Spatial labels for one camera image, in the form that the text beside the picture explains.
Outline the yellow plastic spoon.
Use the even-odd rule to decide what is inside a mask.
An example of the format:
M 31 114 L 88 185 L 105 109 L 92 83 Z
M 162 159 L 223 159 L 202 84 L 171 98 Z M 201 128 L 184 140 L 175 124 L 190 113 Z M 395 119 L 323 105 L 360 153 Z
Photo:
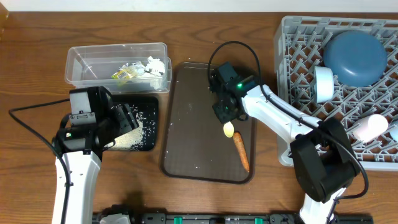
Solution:
M 233 126 L 233 124 L 232 124 L 230 121 L 228 121 L 227 123 L 225 123 L 225 124 L 223 125 L 223 132 L 224 132 L 224 135 L 225 135 L 227 138 L 233 137 L 233 134 L 234 134 L 234 126 Z

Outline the orange carrot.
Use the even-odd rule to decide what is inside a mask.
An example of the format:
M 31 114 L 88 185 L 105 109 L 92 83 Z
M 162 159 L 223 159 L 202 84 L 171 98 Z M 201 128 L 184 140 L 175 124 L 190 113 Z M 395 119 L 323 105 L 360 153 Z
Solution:
M 233 141 L 234 141 L 234 144 L 236 146 L 236 149 L 238 151 L 241 163 L 242 163 L 245 171 L 249 172 L 250 171 L 249 161 L 248 161 L 248 157 L 247 157 L 247 154 L 246 154 L 246 149 L 244 147 L 243 139 L 242 139 L 241 134 L 239 132 L 235 132 L 233 134 Z

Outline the yellow green snack wrapper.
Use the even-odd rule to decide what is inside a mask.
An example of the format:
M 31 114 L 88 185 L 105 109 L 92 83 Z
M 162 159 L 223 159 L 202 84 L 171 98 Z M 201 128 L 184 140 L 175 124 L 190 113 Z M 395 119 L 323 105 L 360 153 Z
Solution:
M 131 62 L 120 67 L 117 72 L 111 75 L 111 78 L 115 80 L 130 80 L 133 78 L 139 78 L 145 74 L 145 72 L 146 67 L 142 64 L 142 62 Z

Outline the dark brown serving tray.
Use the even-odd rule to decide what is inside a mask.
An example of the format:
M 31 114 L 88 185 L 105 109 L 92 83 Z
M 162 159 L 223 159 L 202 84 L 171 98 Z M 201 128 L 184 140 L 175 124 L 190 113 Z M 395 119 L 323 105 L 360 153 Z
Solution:
M 254 175 L 256 122 L 234 120 L 249 162 L 246 170 L 213 111 L 205 63 L 184 62 L 172 82 L 160 168 L 169 177 L 245 184 Z

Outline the small bowl of rice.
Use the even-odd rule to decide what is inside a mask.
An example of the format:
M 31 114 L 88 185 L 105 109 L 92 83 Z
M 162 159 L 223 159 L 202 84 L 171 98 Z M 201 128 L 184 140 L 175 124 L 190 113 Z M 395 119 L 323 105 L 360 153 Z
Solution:
M 327 67 L 316 66 L 314 68 L 314 76 L 316 103 L 324 103 L 332 99 L 334 94 L 334 79 L 332 70 Z

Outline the blue plate bowl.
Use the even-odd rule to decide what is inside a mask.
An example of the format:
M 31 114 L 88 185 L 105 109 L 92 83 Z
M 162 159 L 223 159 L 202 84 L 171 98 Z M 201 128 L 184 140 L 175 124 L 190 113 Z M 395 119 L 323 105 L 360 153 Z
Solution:
M 346 31 L 327 43 L 323 63 L 338 76 L 340 83 L 365 87 L 381 79 L 387 65 L 387 52 L 374 36 Z

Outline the white cup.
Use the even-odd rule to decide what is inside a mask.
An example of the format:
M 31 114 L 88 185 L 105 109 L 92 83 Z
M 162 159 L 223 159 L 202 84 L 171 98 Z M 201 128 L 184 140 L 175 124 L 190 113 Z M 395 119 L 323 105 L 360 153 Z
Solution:
M 385 132 L 388 128 L 388 121 L 380 114 L 372 114 L 355 122 L 358 127 L 354 129 L 354 137 L 362 142 L 370 142 Z

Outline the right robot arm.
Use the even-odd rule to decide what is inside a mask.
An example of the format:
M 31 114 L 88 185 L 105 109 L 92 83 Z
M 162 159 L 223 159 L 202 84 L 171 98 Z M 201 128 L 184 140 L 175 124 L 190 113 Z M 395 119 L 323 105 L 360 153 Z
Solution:
M 260 73 L 243 75 L 229 62 L 208 67 L 207 79 L 217 95 L 212 108 L 221 123 L 255 118 L 289 145 L 296 179 L 305 192 L 301 221 L 333 223 L 341 200 L 366 195 L 368 176 L 340 121 L 322 121 L 297 110 L 274 94 Z

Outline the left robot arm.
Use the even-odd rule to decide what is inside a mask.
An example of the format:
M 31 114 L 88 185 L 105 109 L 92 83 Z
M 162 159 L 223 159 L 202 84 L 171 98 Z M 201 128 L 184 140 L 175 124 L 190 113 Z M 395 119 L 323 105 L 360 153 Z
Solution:
M 57 186 L 52 223 L 91 223 L 96 180 L 106 146 L 138 128 L 129 105 L 114 105 L 103 86 L 69 92 L 71 112 L 51 141 L 19 118 L 15 121 L 48 146 L 56 157 Z

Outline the black waste tray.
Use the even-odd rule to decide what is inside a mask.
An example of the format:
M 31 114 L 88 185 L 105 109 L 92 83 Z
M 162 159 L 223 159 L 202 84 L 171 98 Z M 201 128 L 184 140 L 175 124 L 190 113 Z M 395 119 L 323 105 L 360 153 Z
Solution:
M 144 150 L 150 151 L 154 148 L 157 140 L 157 130 L 159 121 L 159 101 L 154 96 L 144 95 L 116 95 L 114 105 L 128 104 L 132 112 L 136 115 L 143 112 L 144 123 Z

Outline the clear plastic waste bin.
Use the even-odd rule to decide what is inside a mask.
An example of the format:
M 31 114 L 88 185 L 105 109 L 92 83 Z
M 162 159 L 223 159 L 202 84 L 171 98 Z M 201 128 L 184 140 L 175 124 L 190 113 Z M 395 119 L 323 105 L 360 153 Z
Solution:
M 142 62 L 146 66 L 150 56 L 165 63 L 162 76 L 146 71 L 130 80 L 111 78 L 126 63 Z M 103 86 L 113 94 L 167 93 L 172 79 L 171 68 L 167 46 L 161 42 L 80 46 L 68 51 L 65 81 L 76 88 Z

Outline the grey dishwasher rack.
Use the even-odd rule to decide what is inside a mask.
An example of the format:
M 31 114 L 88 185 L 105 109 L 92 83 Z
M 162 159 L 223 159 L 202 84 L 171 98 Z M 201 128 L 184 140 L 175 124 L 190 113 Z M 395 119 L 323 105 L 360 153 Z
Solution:
M 333 98 L 318 104 L 313 69 L 323 64 L 326 45 L 351 30 L 374 36 L 386 50 L 387 64 L 382 77 L 366 87 L 335 80 Z M 396 20 L 285 16 L 274 36 L 274 70 L 277 94 L 288 104 L 321 119 L 340 119 L 356 158 L 366 170 L 397 170 L 397 141 L 390 135 L 397 127 Z M 359 126 L 357 121 L 372 114 L 385 117 L 388 129 L 370 142 L 357 140 L 353 136 L 353 130 Z

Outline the pile of white rice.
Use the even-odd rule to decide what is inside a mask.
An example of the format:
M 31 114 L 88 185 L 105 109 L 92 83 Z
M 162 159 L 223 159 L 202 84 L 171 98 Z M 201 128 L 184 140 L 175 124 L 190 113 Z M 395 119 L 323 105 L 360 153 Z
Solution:
M 144 150 L 144 123 L 145 118 L 143 112 L 136 114 L 136 120 L 139 125 L 138 128 L 116 138 L 114 142 L 111 142 L 105 146 L 105 149 L 111 149 L 115 151 L 143 151 Z

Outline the crumpled white tissue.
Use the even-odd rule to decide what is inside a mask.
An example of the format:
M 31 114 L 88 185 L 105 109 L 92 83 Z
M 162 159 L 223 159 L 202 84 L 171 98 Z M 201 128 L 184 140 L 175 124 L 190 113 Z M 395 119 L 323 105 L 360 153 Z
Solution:
M 146 71 L 156 75 L 156 76 L 162 76 L 165 73 L 165 63 L 161 61 L 159 58 L 153 58 L 152 56 L 147 58 L 147 65 L 146 65 Z

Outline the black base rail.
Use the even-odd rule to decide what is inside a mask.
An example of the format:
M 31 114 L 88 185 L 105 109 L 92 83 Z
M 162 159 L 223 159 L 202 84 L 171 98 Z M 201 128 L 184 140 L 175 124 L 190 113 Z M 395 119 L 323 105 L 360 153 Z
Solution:
M 304 223 L 298 214 L 270 215 L 184 215 L 165 213 L 143 213 L 136 218 L 130 217 L 130 223 L 138 224 L 288 224 Z M 371 216 L 335 215 L 330 223 L 335 224 L 373 224 Z

